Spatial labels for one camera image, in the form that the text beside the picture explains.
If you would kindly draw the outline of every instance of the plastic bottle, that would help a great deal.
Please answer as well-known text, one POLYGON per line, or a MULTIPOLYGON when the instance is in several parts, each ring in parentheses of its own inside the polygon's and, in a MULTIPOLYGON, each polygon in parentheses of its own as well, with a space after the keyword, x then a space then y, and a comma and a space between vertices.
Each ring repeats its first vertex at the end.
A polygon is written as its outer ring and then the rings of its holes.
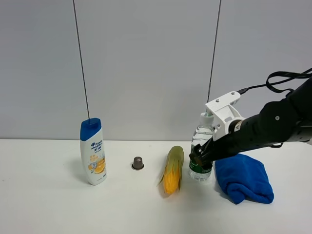
POLYGON ((87 119, 81 123, 80 153, 89 183, 97 185, 103 182, 107 176, 103 132, 99 118, 87 119))
MULTIPOLYGON (((213 120, 214 117, 209 116, 208 113, 200 114, 200 123, 194 132, 191 147, 194 147, 197 144, 203 145, 212 138, 214 133, 214 128, 212 126, 213 120)), ((192 179, 205 181, 211 174, 211 168, 204 170, 196 162, 190 160, 189 174, 192 179)))

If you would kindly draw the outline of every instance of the white bracket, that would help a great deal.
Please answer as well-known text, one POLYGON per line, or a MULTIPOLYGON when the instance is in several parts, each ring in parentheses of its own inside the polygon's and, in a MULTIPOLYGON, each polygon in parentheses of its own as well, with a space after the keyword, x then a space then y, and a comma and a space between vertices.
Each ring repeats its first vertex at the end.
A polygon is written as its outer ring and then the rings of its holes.
POLYGON ((233 121, 245 119, 232 106, 239 98, 240 94, 232 91, 206 104, 207 112, 214 115, 214 141, 229 133, 229 126, 233 121))

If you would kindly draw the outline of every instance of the yellow corn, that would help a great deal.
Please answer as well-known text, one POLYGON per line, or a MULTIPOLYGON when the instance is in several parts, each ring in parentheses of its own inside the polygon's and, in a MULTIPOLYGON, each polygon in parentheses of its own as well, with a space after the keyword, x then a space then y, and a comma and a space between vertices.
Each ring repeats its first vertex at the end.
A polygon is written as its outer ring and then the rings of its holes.
POLYGON ((180 189, 183 162, 184 152, 182 147, 174 146, 168 153, 166 167, 161 179, 161 181, 163 180, 165 193, 173 194, 178 188, 180 189))

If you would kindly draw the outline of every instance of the small metal cylinder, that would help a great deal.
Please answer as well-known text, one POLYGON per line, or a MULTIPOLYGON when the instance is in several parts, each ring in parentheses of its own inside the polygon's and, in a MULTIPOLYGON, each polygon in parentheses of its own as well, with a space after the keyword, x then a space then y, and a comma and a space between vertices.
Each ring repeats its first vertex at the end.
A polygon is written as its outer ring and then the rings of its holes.
POLYGON ((132 169, 138 171, 138 170, 143 169, 143 167, 144 167, 144 164, 143 164, 142 158, 141 157, 135 157, 133 159, 132 169))

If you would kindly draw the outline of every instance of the blue cloth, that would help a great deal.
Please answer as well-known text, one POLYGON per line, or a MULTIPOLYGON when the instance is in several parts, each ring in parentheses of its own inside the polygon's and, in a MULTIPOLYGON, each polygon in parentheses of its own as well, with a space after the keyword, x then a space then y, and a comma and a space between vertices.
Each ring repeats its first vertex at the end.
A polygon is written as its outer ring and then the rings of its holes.
POLYGON ((249 156, 238 154, 215 162, 217 181, 235 204, 245 198, 271 203, 274 194, 264 165, 249 156))

